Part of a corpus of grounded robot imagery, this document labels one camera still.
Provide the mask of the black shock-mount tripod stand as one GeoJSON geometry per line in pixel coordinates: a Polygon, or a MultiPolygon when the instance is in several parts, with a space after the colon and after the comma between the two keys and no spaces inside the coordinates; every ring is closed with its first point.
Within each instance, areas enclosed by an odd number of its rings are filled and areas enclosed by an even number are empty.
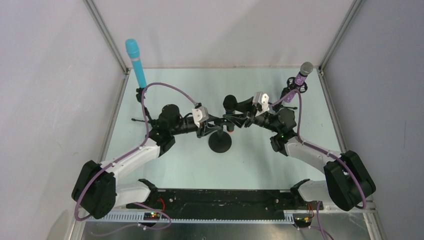
{"type": "Polygon", "coordinates": [[[305,93],[308,90],[308,85],[306,83],[306,76],[298,75],[296,77],[289,77],[286,81],[286,87],[281,92],[281,98],[283,101],[279,104],[283,106],[283,103],[290,103],[296,93],[291,93],[292,90],[298,90],[301,94],[305,93]]]}

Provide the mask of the black microphone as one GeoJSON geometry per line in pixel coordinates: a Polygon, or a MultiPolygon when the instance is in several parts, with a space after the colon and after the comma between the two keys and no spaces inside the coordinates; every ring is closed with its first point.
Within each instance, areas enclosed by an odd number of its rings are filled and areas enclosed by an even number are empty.
{"type": "MultiPolygon", "coordinates": [[[[236,107],[238,105],[237,99],[234,95],[227,95],[223,100],[223,107],[225,109],[225,114],[234,114],[236,107]]],[[[230,121],[226,124],[226,130],[228,133],[232,133],[235,129],[235,125],[230,121]]]]}

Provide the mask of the black round-base mic stand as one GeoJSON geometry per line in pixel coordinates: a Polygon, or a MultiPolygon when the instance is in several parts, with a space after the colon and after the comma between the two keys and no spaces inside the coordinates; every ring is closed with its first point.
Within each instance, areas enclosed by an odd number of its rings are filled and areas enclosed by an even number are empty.
{"type": "Polygon", "coordinates": [[[235,130],[235,125],[224,117],[213,122],[219,129],[210,135],[208,146],[213,152],[222,154],[227,152],[232,146],[230,133],[235,130]]]}

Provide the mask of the purple glitter microphone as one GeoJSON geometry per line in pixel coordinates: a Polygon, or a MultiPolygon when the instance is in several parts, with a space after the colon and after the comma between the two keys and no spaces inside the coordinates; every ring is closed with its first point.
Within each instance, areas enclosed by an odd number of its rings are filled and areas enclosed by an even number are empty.
{"type": "Polygon", "coordinates": [[[300,70],[295,77],[289,77],[286,81],[286,87],[282,91],[284,102],[290,103],[294,98],[295,94],[292,90],[298,90],[300,93],[305,93],[308,90],[306,79],[309,74],[314,70],[314,65],[306,61],[300,66],[300,70]]]}

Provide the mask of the black tripod mic stand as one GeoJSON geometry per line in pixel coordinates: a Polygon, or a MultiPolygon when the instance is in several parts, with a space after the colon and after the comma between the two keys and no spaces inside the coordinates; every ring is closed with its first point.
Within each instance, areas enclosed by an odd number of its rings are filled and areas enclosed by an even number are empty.
{"type": "Polygon", "coordinates": [[[157,129],[159,128],[159,126],[158,126],[158,120],[157,120],[157,119],[153,119],[153,118],[151,117],[151,114],[150,114],[150,112],[149,112],[149,110],[148,110],[147,106],[144,104],[144,101],[145,101],[145,98],[146,98],[146,97],[143,95],[143,91],[144,91],[144,88],[143,88],[143,87],[138,87],[138,88],[135,90],[135,92],[136,92],[136,94],[135,94],[136,100],[137,100],[137,101],[141,104],[141,106],[142,106],[142,110],[143,110],[143,119],[131,118],[131,121],[133,121],[133,122],[147,123],[148,125],[150,125],[150,127],[151,127],[152,129],[157,130],[157,129]]]}

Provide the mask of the blue toy microphone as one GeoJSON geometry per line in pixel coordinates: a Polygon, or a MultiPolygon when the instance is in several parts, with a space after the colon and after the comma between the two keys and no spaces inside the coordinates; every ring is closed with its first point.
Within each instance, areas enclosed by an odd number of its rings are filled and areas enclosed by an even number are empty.
{"type": "Polygon", "coordinates": [[[141,62],[140,48],[137,41],[134,38],[127,39],[125,41],[125,49],[131,61],[138,86],[139,88],[143,89],[147,86],[147,82],[141,62]]]}

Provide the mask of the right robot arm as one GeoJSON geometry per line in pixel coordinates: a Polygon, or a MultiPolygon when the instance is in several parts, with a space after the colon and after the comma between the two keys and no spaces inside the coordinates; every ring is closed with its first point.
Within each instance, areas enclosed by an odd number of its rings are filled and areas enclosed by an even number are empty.
{"type": "Polygon", "coordinates": [[[260,93],[238,102],[233,95],[223,101],[224,118],[239,128],[256,125],[274,132],[270,138],[272,149],[284,156],[298,159],[324,174],[325,179],[305,179],[291,191],[305,202],[332,202],[343,211],[364,209],[367,197],[376,191],[376,185],[360,156],[352,151],[332,151],[322,148],[299,136],[295,112],[278,105],[275,112],[268,111],[268,95],[260,93]]]}

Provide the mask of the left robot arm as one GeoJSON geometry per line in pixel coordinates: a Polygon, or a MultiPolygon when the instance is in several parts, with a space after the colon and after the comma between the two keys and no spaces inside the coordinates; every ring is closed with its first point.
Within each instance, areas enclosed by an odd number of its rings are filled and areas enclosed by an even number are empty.
{"type": "Polygon", "coordinates": [[[71,197],[77,207],[101,219],[113,208],[145,202],[153,185],[147,180],[122,183],[122,179],[145,163],[164,155],[176,142],[175,136],[196,133],[198,138],[221,129],[223,118],[209,115],[203,106],[182,116],[175,104],[165,105],[157,119],[150,119],[146,142],[129,152],[103,163],[86,162],[75,183],[71,197]]]}

